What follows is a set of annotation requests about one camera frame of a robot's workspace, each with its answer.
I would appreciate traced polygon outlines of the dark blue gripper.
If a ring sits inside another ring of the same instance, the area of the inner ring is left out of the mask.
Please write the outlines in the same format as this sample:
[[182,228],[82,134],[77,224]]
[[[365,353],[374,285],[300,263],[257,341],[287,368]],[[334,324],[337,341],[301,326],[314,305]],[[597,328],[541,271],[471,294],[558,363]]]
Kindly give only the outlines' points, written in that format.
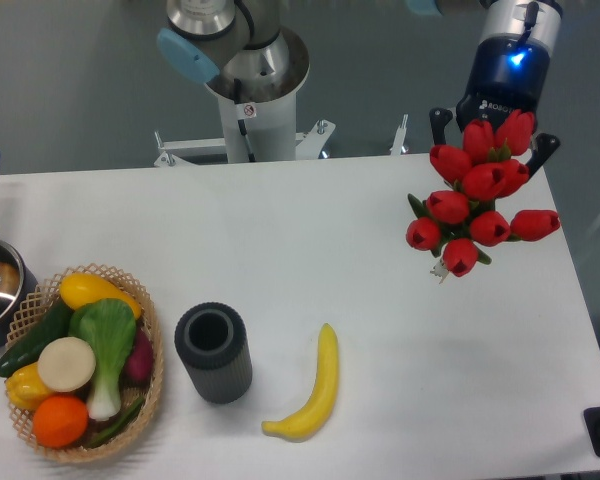
[[[456,105],[456,121],[464,130],[474,120],[487,121],[498,129],[516,110],[535,113],[550,64],[547,51],[537,45],[498,36],[482,41],[476,50],[463,97]],[[429,111],[433,145],[445,145],[445,130],[453,111],[435,107]],[[532,178],[560,148],[553,134],[533,137],[531,157],[526,162]]]

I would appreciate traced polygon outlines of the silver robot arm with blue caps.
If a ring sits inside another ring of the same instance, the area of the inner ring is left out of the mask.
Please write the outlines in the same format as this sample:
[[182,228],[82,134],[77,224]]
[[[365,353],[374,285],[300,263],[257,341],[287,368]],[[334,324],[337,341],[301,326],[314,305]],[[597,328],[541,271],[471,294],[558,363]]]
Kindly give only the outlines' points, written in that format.
[[[445,143],[455,121],[501,127],[516,110],[535,113],[563,19],[560,1],[411,1],[419,15],[484,8],[487,18],[465,94],[452,109],[429,113],[433,141]],[[318,159],[335,130],[320,120],[296,130],[296,93],[309,73],[308,50],[280,22],[277,1],[169,1],[168,25],[157,35],[162,57],[218,101],[223,137],[217,142],[158,145],[158,165],[223,150],[231,163]]]

